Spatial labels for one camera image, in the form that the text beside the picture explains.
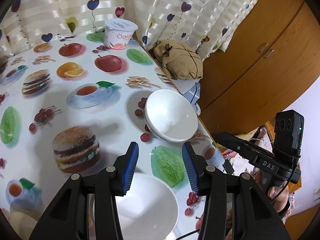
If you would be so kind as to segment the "right hand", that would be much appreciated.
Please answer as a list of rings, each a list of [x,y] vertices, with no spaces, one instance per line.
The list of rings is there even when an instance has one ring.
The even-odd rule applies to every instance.
[[[290,208],[289,188],[273,186],[267,192],[268,198],[273,200],[272,205],[277,213],[286,213]]]

